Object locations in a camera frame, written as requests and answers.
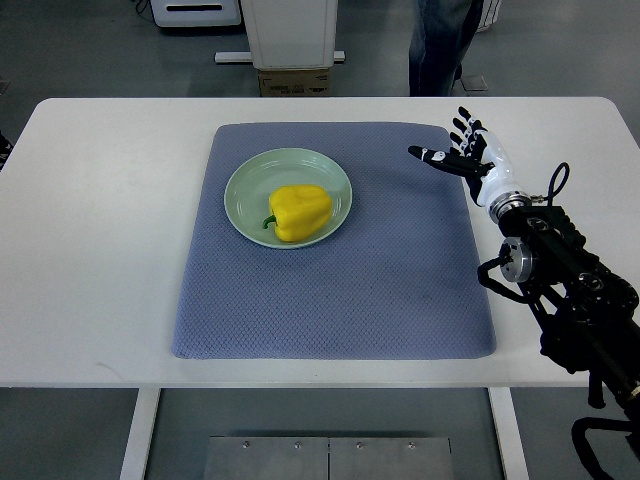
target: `metal plate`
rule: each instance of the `metal plate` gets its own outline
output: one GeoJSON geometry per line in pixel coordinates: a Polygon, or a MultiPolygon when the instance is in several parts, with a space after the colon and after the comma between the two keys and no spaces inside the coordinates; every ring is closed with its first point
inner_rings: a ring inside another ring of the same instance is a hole
{"type": "Polygon", "coordinates": [[[460,81],[462,82],[462,87],[467,92],[486,92],[489,90],[487,82],[484,81],[482,75],[463,76],[460,81]]]}
{"type": "Polygon", "coordinates": [[[447,438],[332,438],[330,480],[453,480],[447,438]]]}
{"type": "Polygon", "coordinates": [[[211,437],[205,480],[453,480],[447,438],[211,437]]]}
{"type": "Polygon", "coordinates": [[[211,437],[204,480],[327,480],[328,439],[211,437]]]}

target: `black robotic arm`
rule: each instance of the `black robotic arm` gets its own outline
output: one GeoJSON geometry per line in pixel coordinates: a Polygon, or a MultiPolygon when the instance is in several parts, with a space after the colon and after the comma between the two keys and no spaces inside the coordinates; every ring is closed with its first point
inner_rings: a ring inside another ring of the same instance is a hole
{"type": "Polygon", "coordinates": [[[497,258],[478,268],[482,285],[527,304],[540,325],[541,353],[569,373],[589,371],[589,404],[603,408],[602,384],[613,393],[629,421],[585,418],[572,429],[580,459],[596,479],[609,479],[598,464],[587,429],[631,432],[630,446],[640,455],[640,327],[633,321],[638,294],[584,246],[565,211],[553,205],[568,178],[563,163],[546,197],[531,196],[517,184],[498,139],[460,107],[449,152],[411,146],[409,153],[438,170],[465,177],[475,203],[498,224],[505,240],[497,258]],[[558,175],[565,171],[556,189],[558,175]],[[520,293],[492,279],[500,268],[520,293]],[[552,312],[545,305],[550,305],[552,312]]]}

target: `cardboard box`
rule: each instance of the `cardboard box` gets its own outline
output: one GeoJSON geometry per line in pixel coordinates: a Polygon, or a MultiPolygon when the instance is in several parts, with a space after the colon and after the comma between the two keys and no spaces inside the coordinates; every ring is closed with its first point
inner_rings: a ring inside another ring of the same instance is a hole
{"type": "Polygon", "coordinates": [[[330,69],[258,70],[261,97],[329,97],[330,69]]]}

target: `person's leg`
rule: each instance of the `person's leg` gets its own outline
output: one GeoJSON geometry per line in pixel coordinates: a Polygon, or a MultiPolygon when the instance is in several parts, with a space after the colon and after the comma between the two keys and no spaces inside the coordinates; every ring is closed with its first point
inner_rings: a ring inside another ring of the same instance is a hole
{"type": "Polygon", "coordinates": [[[409,48],[411,96],[449,96],[482,16],[482,0],[416,0],[409,48]]]}

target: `yellow bell pepper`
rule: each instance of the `yellow bell pepper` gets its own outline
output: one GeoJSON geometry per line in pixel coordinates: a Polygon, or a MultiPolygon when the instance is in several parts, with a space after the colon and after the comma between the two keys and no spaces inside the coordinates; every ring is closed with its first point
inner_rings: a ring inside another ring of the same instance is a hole
{"type": "Polygon", "coordinates": [[[331,197],[320,185],[285,185],[269,196],[271,216],[262,222],[268,228],[275,222],[277,237],[298,242],[317,232],[332,214],[331,197]]]}

